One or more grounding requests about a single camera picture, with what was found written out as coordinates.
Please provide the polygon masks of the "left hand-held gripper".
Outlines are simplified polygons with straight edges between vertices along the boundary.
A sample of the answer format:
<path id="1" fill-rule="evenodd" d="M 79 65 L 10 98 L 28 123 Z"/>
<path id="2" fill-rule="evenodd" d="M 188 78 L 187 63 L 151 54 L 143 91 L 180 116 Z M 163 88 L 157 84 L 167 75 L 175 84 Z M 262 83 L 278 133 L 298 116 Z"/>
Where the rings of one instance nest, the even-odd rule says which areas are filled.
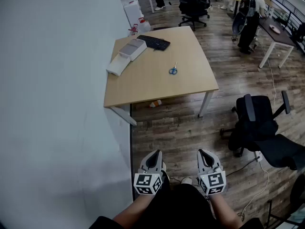
<path id="1" fill-rule="evenodd" d="M 143 158 L 140 164 L 142 170 L 162 170 L 163 154 L 161 150 L 150 152 Z M 163 172 L 157 173 L 136 173 L 133 187 L 139 195 L 156 195 L 163 184 Z"/>

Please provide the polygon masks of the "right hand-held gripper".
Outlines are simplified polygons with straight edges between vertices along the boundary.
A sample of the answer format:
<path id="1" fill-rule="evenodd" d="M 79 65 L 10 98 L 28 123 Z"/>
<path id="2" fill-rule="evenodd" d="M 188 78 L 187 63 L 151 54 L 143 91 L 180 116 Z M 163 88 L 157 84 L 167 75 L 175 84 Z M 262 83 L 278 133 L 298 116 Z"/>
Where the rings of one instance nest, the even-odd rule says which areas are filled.
<path id="1" fill-rule="evenodd" d="M 223 167 L 219 166 L 219 158 L 212 152 L 205 149 L 197 151 L 198 178 L 199 186 L 202 188 L 205 196 L 211 196 L 222 193 L 226 187 L 226 175 Z M 205 172 L 205 167 L 216 167 Z"/>

